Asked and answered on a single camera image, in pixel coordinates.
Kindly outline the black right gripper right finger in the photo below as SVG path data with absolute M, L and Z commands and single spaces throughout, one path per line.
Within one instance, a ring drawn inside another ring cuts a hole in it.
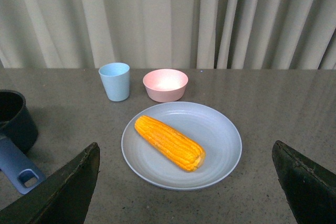
M 276 141 L 272 160 L 297 223 L 335 223 L 335 174 Z

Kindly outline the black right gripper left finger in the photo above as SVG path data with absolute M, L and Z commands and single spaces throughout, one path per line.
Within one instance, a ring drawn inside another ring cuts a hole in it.
M 97 143 L 1 210 L 1 223 L 84 223 L 100 166 Z

